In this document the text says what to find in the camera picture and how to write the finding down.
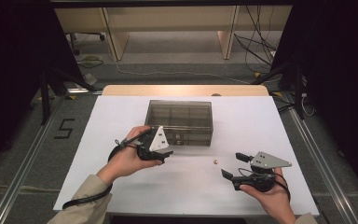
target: metal rail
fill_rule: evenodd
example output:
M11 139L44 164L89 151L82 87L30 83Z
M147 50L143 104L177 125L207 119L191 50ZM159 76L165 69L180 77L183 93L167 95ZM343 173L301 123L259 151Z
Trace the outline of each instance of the metal rail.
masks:
M287 96L288 93L285 93L283 97L287 102L293 102L290 95ZM300 119L298 114L290 110L290 115L293 118L298 130L301 133L301 136L304 139L305 144L307 145L307 149L312 156L313 161L316 164L319 173L324 180L327 189L329 190L334 202L336 203L337 209L341 214L343 220L347 224L358 223L358 216L356 215L355 211L353 210L353 206L349 201L348 197L345 195L342 187L337 182L333 172L331 171L327 161L324 158L321 150L319 149L318 145L316 144L310 130L307 126L305 120Z
M22 184L24 183L27 175L29 174L33 164L34 159L36 158L40 148L45 141L46 135L50 129L51 123L54 120L57 110L62 105L65 96L57 96L53 102L51 108L51 115L47 122L41 126L39 129L36 138L34 139L30 149L28 150L27 155L25 156L24 161L22 162L19 171L16 173L13 178L10 186L7 188L7 191L0 202L0 224L4 223L8 213L10 212L13 203L15 202L17 195L21 189Z

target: glass box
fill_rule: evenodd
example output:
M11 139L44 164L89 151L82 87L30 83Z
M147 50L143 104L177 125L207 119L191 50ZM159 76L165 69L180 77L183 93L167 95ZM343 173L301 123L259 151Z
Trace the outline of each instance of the glass box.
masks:
M211 102L151 100L145 125L163 126L173 146L210 146L213 133Z

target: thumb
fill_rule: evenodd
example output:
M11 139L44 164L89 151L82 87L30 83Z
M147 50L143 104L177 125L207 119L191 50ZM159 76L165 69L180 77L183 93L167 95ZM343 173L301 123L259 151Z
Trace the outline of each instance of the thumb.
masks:
M260 195L262 195L260 191L249 185L240 185L240 189L256 199L258 199Z
M161 164L162 164L162 161L158 161L158 160L144 161L144 168L150 168L150 167L161 165Z

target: person's left hand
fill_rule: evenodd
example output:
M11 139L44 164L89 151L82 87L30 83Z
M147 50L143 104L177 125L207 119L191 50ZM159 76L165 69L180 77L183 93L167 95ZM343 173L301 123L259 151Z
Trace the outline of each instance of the person's left hand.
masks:
M149 130L148 126L134 127L127 135L126 139ZM161 165L162 161L142 161L136 153L136 148L124 147L97 173L103 182L110 185L112 182L121 177L132 175L133 173L144 168Z

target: black panel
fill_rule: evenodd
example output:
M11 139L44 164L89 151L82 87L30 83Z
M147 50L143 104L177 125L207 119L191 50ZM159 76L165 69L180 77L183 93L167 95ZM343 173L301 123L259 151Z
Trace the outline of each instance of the black panel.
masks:
M341 1L332 13L312 52L307 90L358 175L358 1Z
M30 108L38 78L50 66L82 78L54 10L0 0L0 149Z

